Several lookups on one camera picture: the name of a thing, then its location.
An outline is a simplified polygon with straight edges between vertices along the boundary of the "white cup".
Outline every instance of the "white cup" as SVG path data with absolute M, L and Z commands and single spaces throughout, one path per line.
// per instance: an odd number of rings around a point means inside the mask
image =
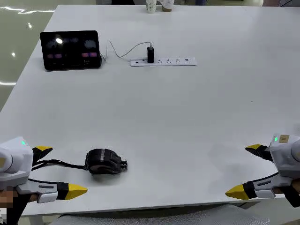
M 156 1 L 157 0 L 146 0 L 147 13 L 155 13 L 156 12 Z

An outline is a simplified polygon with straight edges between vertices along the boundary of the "white table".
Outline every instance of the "white table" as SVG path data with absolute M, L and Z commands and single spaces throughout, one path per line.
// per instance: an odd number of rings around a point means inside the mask
M 47 159 L 83 165 L 110 148 L 128 171 L 92 177 L 52 166 L 30 177 L 89 191 L 71 201 L 30 203 L 24 215 L 236 202 L 225 191 L 276 171 L 244 147 L 274 132 L 299 133 L 300 9 L 58 6 L 46 31 L 97 30 L 122 53 L 151 41 L 157 57 L 194 56 L 198 66 L 130 67 L 112 52 L 99 70 L 46 72 L 40 42 L 0 114 L 0 141 L 22 135 L 54 147 Z M 129 58 L 144 57 L 146 46 Z

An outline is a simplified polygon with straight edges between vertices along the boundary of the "power adapter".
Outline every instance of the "power adapter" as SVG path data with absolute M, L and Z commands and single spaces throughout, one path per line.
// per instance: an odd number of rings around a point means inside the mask
M 154 48 L 150 44 L 150 47 L 147 48 L 147 62 L 153 63 L 154 62 Z

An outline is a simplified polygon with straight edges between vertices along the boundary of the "power strip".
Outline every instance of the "power strip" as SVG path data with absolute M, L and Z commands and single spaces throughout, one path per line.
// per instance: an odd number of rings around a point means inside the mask
M 153 63 L 148 63 L 147 59 L 131 60 L 132 67 L 157 67 L 157 66 L 196 66 L 194 57 L 157 58 Z

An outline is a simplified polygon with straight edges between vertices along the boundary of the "black object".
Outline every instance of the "black object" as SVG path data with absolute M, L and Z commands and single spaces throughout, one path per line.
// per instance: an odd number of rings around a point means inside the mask
M 243 188 L 244 188 L 246 195 L 249 197 L 249 199 L 257 197 L 257 195 L 255 193 L 253 181 L 248 181 L 247 183 L 244 183 Z
M 285 198 L 294 208 L 300 206 L 300 195 L 292 185 L 287 187 L 280 187 L 279 189 L 282 191 L 282 193 L 285 195 Z
M 41 160 L 33 163 L 31 171 L 46 165 L 62 165 L 75 169 L 89 170 L 92 174 L 116 174 L 123 169 L 127 169 L 127 161 L 122 161 L 121 157 L 109 149 L 94 149 L 87 153 L 85 158 L 85 165 L 74 165 L 65 163 L 61 160 L 50 159 Z
M 33 163 L 33 166 L 34 165 L 37 165 L 37 166 L 33 167 L 31 169 L 31 171 L 34 171 L 34 170 L 36 170 L 38 168 L 41 168 L 41 167 L 44 167 L 44 166 L 46 166 L 48 164 L 62 165 L 62 166 L 65 166 L 65 167 L 71 167 L 71 168 L 75 168 L 75 169 L 86 170 L 85 166 L 83 166 L 83 165 L 74 165 L 74 164 L 70 164 L 70 163 L 65 163 L 65 162 L 63 162 L 61 160 L 58 160 L 58 159 L 50 159 L 50 160 L 41 160 L 41 161 Z
M 101 56 L 95 30 L 40 33 L 47 70 L 99 68 Z
M 147 62 L 148 63 L 154 62 L 154 48 L 152 46 L 147 48 Z
M 14 197 L 13 207 L 7 208 L 7 225 L 18 225 L 18 221 L 30 201 L 31 194 L 19 195 Z
M 252 148 L 245 148 L 245 150 L 247 150 L 255 156 L 273 162 L 271 153 L 269 151 L 266 151 L 267 148 L 267 146 L 260 145 L 256 150 Z
M 45 150 L 41 150 L 38 147 L 33 148 L 32 149 L 32 151 L 33 151 L 32 165 L 34 165 L 41 158 L 45 157 L 52 150 L 53 150 L 53 148 L 48 148 L 48 149 L 45 149 Z
M 112 150 L 93 149 L 86 155 L 85 168 L 92 174 L 116 174 L 127 169 L 127 161 Z
M 135 5 L 133 0 L 112 0 L 112 5 Z

